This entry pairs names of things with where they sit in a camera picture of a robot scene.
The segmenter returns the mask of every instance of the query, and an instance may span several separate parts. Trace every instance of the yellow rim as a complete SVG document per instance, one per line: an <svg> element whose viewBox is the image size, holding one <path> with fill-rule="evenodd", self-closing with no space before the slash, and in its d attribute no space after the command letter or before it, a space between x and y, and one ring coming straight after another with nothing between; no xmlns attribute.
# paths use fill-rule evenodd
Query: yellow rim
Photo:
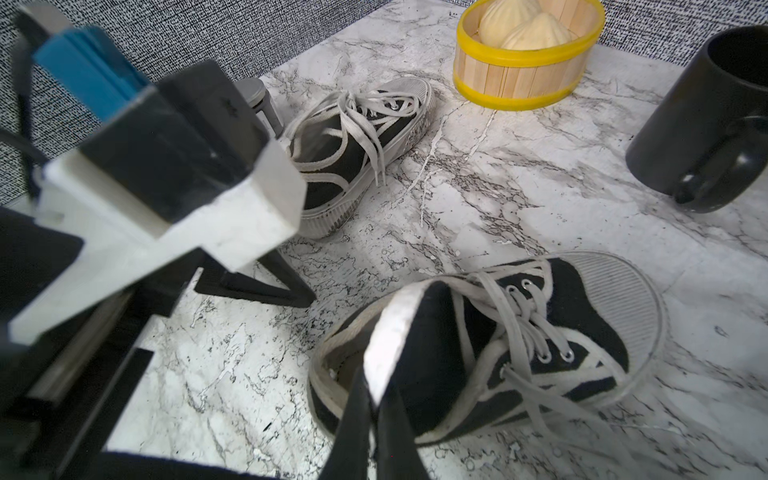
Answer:
<svg viewBox="0 0 768 480"><path fill-rule="evenodd" d="M577 78L576 81L568 85L566 88L558 90L554 94L542 95L541 97L500 98L472 90L466 83L461 81L461 79L459 79L456 74L453 74L453 84L456 86L456 90L458 90L458 92L462 94L464 98L473 104L478 104L481 107L493 108L494 110L534 110L535 108L552 105L553 103L557 103L570 95L578 85L579 81L581 81L581 75L579 75L579 78Z"/></svg>
<svg viewBox="0 0 768 480"><path fill-rule="evenodd" d="M483 45L479 41L473 40L464 30L464 19L467 14L484 3L493 0L478 0L464 11L462 17L458 20L457 40L458 45L464 53L479 61L499 67L541 67L542 65L551 65L559 61L568 60L589 50L600 37L600 33L605 26L605 9L600 0L585 0L591 3L598 10L597 26L583 37L570 41L557 47L543 48L541 50L505 50L503 48L493 48Z"/></svg>

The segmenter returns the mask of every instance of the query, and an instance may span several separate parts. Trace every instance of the gray wall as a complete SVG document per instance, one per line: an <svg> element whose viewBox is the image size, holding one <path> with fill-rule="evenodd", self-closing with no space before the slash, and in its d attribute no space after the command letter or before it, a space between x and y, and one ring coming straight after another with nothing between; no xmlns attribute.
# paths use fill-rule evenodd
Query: gray wall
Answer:
<svg viewBox="0 0 768 480"><path fill-rule="evenodd" d="M475 0L446 0L469 6ZM768 23L768 0L601 0L600 43L686 65L707 38L743 25Z"/></svg>
<svg viewBox="0 0 768 480"><path fill-rule="evenodd" d="M15 6L0 0L0 124L17 131L8 49ZM99 25L151 80L205 58L233 79L282 64L388 0L48 0L77 26ZM35 72L35 143L53 157L98 122L44 72ZM0 145L0 204L24 192L18 155Z"/></svg>

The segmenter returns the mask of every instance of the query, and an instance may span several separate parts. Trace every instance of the sneaker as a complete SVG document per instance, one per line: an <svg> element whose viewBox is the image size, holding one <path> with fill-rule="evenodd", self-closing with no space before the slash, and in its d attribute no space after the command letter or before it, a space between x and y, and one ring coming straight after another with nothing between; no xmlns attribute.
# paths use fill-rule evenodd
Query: sneaker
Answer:
<svg viewBox="0 0 768 480"><path fill-rule="evenodd" d="M310 366L310 408L332 435L362 366L374 407L397 386L417 445L526 422L600 422L590 409L618 402L660 357L665 311L651 281L607 253L437 276L332 328ZM612 456L632 462L626 451Z"/></svg>
<svg viewBox="0 0 768 480"><path fill-rule="evenodd" d="M294 123L289 153L307 181L299 235L323 238L354 212L371 183L413 148L435 116L432 86L398 78L375 93L337 91Z"/></svg>

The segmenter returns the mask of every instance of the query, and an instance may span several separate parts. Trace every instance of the white marble surface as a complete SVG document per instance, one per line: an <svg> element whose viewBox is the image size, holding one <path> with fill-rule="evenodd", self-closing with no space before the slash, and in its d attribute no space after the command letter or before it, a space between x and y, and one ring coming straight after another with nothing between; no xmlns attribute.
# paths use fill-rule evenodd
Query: white marble surface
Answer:
<svg viewBox="0 0 768 480"><path fill-rule="evenodd" d="M664 364L604 411L609 421L691 478L768 475L768 189L689 215L630 175L624 150L680 73L661 61L596 47L554 106L469 104L451 81L461 11L395 0L265 77L291 118L327 91L418 75L437 91L439 120L340 233L282 248L317 292L309 309L187 292L172 318L155 318L142 344L154 359L109 449L314 479L329 442L307 410L306 369L334 322L431 274L593 249L643 268L671 321ZM429 180L407 191L431 147ZM617 477L528 429L422 456L442 479Z"/></svg>

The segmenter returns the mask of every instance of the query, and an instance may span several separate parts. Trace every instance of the wooden basket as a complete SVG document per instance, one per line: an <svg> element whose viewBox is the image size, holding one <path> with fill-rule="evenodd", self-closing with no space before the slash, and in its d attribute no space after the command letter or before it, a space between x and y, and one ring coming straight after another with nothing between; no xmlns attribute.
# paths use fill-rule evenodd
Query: wooden basket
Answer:
<svg viewBox="0 0 768 480"><path fill-rule="evenodd" d="M497 110L532 110L567 97L578 85L592 45L605 26L600 0L538 0L575 40L541 50L504 50L480 43L489 2L478 0L458 21L453 83L467 100Z"/></svg>

